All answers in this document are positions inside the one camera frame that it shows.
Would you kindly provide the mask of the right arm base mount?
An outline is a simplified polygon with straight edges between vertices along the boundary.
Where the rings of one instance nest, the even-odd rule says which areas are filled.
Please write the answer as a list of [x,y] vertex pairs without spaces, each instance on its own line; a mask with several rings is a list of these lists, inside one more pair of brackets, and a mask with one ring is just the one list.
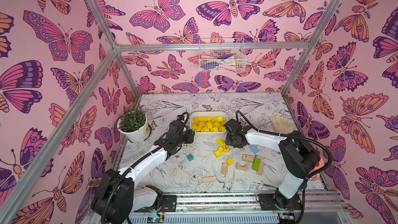
[[303,202],[298,195],[295,195],[292,199],[286,199],[282,195],[258,194],[256,200],[260,204],[262,211],[289,212],[301,210],[303,206]]

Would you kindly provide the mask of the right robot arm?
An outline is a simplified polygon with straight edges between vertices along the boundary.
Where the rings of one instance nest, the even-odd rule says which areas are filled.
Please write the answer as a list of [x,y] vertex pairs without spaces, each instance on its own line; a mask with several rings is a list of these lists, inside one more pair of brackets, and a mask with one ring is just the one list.
[[260,130],[241,111],[236,111],[235,115],[235,119],[223,125],[228,146],[260,145],[280,152],[283,157],[288,172],[275,191],[276,198],[293,199],[313,176],[331,166],[333,155],[319,142],[304,137],[300,132],[282,134]]

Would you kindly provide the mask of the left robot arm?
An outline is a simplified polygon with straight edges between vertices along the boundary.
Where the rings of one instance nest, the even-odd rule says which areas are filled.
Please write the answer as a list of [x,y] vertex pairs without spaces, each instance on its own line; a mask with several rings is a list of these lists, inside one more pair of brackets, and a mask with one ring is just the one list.
[[122,224],[132,211],[146,208],[158,212],[164,208],[163,191],[153,185],[137,188],[156,167],[194,141],[189,128],[190,115],[182,113],[169,125],[169,130],[154,142],[151,150],[131,165],[118,171],[109,169],[101,179],[91,209],[101,216],[103,224]]

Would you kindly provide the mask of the yellow cube red cross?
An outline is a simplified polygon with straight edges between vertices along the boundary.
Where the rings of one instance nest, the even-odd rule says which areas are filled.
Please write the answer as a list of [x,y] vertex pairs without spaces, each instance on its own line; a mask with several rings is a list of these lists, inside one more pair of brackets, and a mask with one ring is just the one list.
[[224,152],[224,153],[228,153],[229,151],[230,151],[230,149],[229,149],[228,146],[224,146],[224,147],[223,147],[223,152]]

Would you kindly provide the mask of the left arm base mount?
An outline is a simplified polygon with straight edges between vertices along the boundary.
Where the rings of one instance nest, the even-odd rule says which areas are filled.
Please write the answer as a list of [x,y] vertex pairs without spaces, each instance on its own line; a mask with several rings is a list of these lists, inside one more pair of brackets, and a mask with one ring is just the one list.
[[176,212],[176,208],[177,208],[177,196],[165,195],[160,198],[157,198],[153,206],[147,207],[147,211],[153,213]]

